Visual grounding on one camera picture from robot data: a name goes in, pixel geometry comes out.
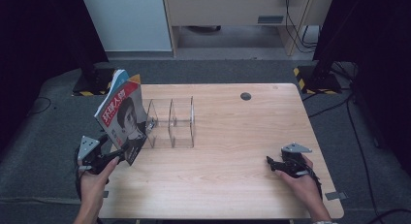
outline magazine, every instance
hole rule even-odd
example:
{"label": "magazine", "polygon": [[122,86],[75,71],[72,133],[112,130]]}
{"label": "magazine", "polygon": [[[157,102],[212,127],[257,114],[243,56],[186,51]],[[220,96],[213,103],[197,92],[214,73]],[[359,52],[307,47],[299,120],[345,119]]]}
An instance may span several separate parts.
{"label": "magazine", "polygon": [[94,117],[115,147],[124,150],[126,161],[132,165],[146,140],[147,114],[142,106],[140,75],[118,81],[125,78],[122,73],[117,77],[114,74],[111,91]]}

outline acrylic divider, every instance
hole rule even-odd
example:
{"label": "acrylic divider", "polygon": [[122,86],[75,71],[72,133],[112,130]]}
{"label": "acrylic divider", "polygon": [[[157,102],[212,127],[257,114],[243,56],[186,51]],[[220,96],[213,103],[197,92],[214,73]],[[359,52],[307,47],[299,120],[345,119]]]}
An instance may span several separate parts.
{"label": "acrylic divider", "polygon": [[194,147],[194,103],[191,98],[143,101],[147,110],[148,148]]}

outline human hand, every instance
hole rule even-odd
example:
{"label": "human hand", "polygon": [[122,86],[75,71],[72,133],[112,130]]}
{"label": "human hand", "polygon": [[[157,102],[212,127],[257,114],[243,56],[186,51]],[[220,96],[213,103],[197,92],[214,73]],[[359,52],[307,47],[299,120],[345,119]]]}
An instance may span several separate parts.
{"label": "human hand", "polygon": [[98,175],[89,172],[82,173],[81,206],[75,223],[96,223],[100,208],[103,205],[106,182],[117,166],[118,160],[118,157],[112,159]]}
{"label": "human hand", "polygon": [[[313,163],[305,155],[302,155],[305,163],[310,168],[313,168]],[[304,203],[310,213],[311,220],[331,221],[331,217],[326,207],[323,204],[321,196],[318,192],[317,184],[310,175],[304,175],[298,178],[288,176],[286,173],[276,170],[275,174],[282,178],[287,183],[294,194],[300,201]]]}

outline cabinet drawer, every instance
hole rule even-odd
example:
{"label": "cabinet drawer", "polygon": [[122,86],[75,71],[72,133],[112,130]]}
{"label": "cabinet drawer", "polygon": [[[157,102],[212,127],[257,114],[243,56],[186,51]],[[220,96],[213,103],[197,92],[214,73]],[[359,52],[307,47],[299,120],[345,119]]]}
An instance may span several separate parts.
{"label": "cabinet drawer", "polygon": [[[286,0],[165,0],[172,26],[285,25]],[[289,14],[299,24],[307,0],[289,0]]]}

